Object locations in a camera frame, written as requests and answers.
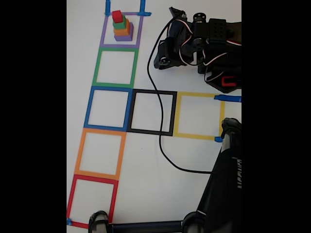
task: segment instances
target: white cable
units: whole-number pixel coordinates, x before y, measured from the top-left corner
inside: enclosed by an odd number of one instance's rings
[[[240,43],[238,43],[238,42],[231,41],[231,40],[227,40],[227,43],[233,44],[233,45],[242,46],[242,44],[240,44]]]
[[[210,79],[210,80],[205,80],[205,82],[210,82],[210,81],[212,81],[212,80],[214,80],[214,79],[216,79],[216,78],[218,78],[219,76],[221,76],[222,74],[223,74],[224,72],[221,72],[219,75],[217,75],[216,77],[214,77],[214,78],[212,78],[212,79]]]
[[[176,21],[182,22],[188,28],[189,32],[191,34],[193,34],[193,32],[191,31],[190,27],[188,26],[188,24],[185,21],[182,21],[181,19],[176,19]]]
[[[213,61],[215,61],[217,58],[219,58],[219,57],[221,57],[221,56],[223,56],[223,55],[226,55],[226,54],[228,54],[228,53],[227,53],[227,52],[224,52],[224,53],[218,55],[217,57],[214,57],[214,58],[213,58],[212,60],[210,60],[207,64],[203,63],[203,65],[208,66],[208,65],[211,64]]]
[[[190,39],[191,39],[191,35],[190,35],[190,37],[189,37],[184,43],[181,44],[180,49],[179,49],[179,57],[180,57],[181,61],[182,61],[183,63],[185,63],[186,65],[188,65],[188,64],[187,64],[187,63],[184,61],[184,59],[181,57],[181,48],[182,48],[182,47],[184,46],[184,44],[186,44]]]

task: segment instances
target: orange tape square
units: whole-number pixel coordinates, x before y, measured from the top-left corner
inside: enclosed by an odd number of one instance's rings
[[[84,148],[84,142],[86,139],[86,133],[101,133],[101,134],[121,136],[121,143],[120,143],[120,150],[119,150],[119,155],[118,155],[116,174],[112,175],[112,174],[105,174],[105,173],[99,173],[99,172],[91,172],[91,171],[80,170],[80,163],[81,163],[81,159],[82,159],[82,153],[83,153],[83,148]],[[79,146],[79,151],[78,151],[77,162],[76,162],[76,166],[74,169],[74,174],[83,175],[83,176],[98,177],[98,178],[106,178],[106,179],[118,181],[119,177],[120,177],[120,172],[121,172],[121,165],[122,165],[123,151],[124,151],[124,144],[125,144],[125,136],[126,136],[126,132],[84,128],[82,131],[82,136],[81,136],[81,141],[80,141],[80,146]]]

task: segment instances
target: square grid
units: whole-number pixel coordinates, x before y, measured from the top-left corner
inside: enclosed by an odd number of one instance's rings
[[[170,130],[168,132],[162,131],[162,135],[166,136],[173,136],[173,129],[174,129],[174,119],[175,119],[175,109],[176,109],[176,99],[177,99],[177,92],[176,91],[158,91],[160,95],[172,95],[172,108],[171,108],[171,117],[170,117]],[[155,90],[140,90],[140,89],[133,89],[133,98],[131,101],[130,113],[129,113],[129,120],[127,124],[127,131],[133,133],[147,133],[147,134],[157,134],[159,135],[159,131],[153,130],[143,130],[143,129],[132,129],[132,121],[133,121],[133,113],[135,107],[135,100],[137,93],[148,93],[148,94],[156,94]]]
[[[108,183],[108,184],[112,184],[113,185],[113,192],[112,192],[112,198],[111,198],[109,215],[108,215],[108,221],[109,221],[109,223],[111,223],[112,222],[112,218],[113,218],[113,212],[114,212],[114,208],[115,208],[115,203],[116,203],[118,181],[109,180],[109,179],[105,179],[105,178],[98,178],[98,177],[81,176],[81,175],[74,175],[73,176],[73,181],[72,181],[72,186],[71,186],[70,196],[69,196],[69,201],[68,201],[68,207],[67,207],[67,212],[66,212],[66,218],[70,218],[72,201],[73,201],[73,198],[74,198],[74,191],[75,191],[75,188],[76,188],[77,180],[85,180],[85,181],[93,181],[93,182],[100,182],[100,183]],[[86,228],[86,229],[88,228],[88,224],[85,224],[85,223],[75,222],[75,221],[72,221],[71,223],[72,223],[72,226],[74,226],[74,227],[81,227],[81,228]]]
[[[82,159],[82,154],[83,154],[83,149],[84,149],[87,133],[97,133],[97,134],[121,136],[120,150],[119,150],[119,154],[118,154],[118,162],[116,165],[116,173],[115,174],[106,174],[106,173],[80,170],[80,164],[81,164],[81,159]],[[107,179],[112,179],[112,180],[119,180],[121,165],[122,165],[122,158],[123,158],[123,151],[124,151],[124,144],[125,144],[125,136],[126,136],[125,132],[106,131],[106,130],[96,130],[96,129],[84,128],[83,132],[82,132],[82,137],[81,137],[81,142],[80,142],[80,147],[79,147],[79,151],[78,151],[78,157],[77,157],[77,162],[76,162],[74,174],[92,176],[92,177],[98,177],[98,178],[107,178]]]
[[[194,139],[203,139],[203,140],[215,140],[216,136],[220,136],[222,129],[222,120],[225,118],[225,102],[220,101],[220,116],[219,116],[219,135],[200,135],[200,134],[191,134],[191,133],[179,133],[179,118],[180,118],[180,107],[181,107],[181,98],[182,96],[190,96],[190,97],[203,97],[203,98],[214,98],[216,94],[208,94],[208,93],[195,93],[195,92],[178,92],[177,93],[177,101],[176,101],[176,113],[175,113],[175,121],[174,121],[174,137],[186,137],[186,138],[194,138]]]
[[[104,72],[104,70],[100,69],[100,68],[101,68],[102,54],[104,56],[105,51],[133,52],[134,53],[133,66],[132,66],[132,71],[130,72],[131,78],[130,78],[129,83],[101,83],[101,82],[98,82],[98,76],[99,76],[98,74],[100,72]],[[92,85],[93,86],[110,86],[110,87],[133,88],[134,78],[135,78],[135,73],[136,73],[136,66],[137,66],[137,58],[138,58],[138,49],[134,49],[134,48],[99,48]],[[114,61],[114,62],[117,64],[120,64],[120,68],[122,68],[122,60]]]
[[[123,126],[122,127],[92,125],[92,124],[88,123],[89,122],[89,118],[90,118],[90,112],[91,112],[91,107],[92,107],[93,96],[94,96],[94,91],[95,90],[128,92],[127,104],[126,104],[126,109],[125,109],[125,116],[124,116],[124,121],[123,121]],[[100,129],[100,130],[113,130],[113,131],[123,131],[123,132],[125,132],[126,131],[126,127],[127,127],[128,117],[129,117],[129,110],[130,110],[130,104],[131,104],[131,99],[132,99],[132,91],[133,90],[130,89],[130,88],[92,86],[90,97],[89,97],[89,100],[88,100],[87,110],[86,110],[86,118],[85,118],[85,121],[84,121],[84,128]]]
[[[122,14],[126,15],[126,16],[137,16],[137,12],[122,12]],[[135,45],[104,44],[104,38],[105,38],[105,34],[106,34],[108,18],[111,16],[112,16],[112,13],[110,13],[110,16],[105,17],[104,29],[103,29],[103,33],[102,33],[102,37],[101,37],[101,42],[100,42],[100,48],[101,47],[105,47],[105,48],[139,48],[143,16],[138,16],[140,19],[139,19],[139,26],[138,26],[138,32],[137,32],[137,40],[136,40]]]

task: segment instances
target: blue tape square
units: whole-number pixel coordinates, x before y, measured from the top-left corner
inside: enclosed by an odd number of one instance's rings
[[[89,114],[90,114],[90,111],[91,111],[92,101],[93,101],[93,96],[94,96],[94,91],[95,90],[128,92],[123,127],[111,127],[111,126],[89,125],[88,124]],[[131,89],[131,88],[108,87],[108,86],[92,86],[91,92],[90,92],[90,96],[89,96],[89,99],[88,99],[88,105],[87,105],[87,110],[86,110],[86,118],[85,118],[85,121],[84,121],[84,128],[100,129],[100,130],[113,130],[113,131],[125,132],[126,129],[127,129],[127,123],[128,123],[129,113],[130,113],[132,92],[133,92],[133,89]]]

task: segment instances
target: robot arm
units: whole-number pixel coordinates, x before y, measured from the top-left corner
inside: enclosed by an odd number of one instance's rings
[[[196,13],[193,22],[188,22],[185,12],[172,7],[170,12],[178,17],[169,26],[167,38],[159,42],[154,67],[163,70],[192,65],[196,52],[198,73],[212,72],[206,83],[223,93],[241,89],[242,23],[215,18],[206,22],[204,13]]]

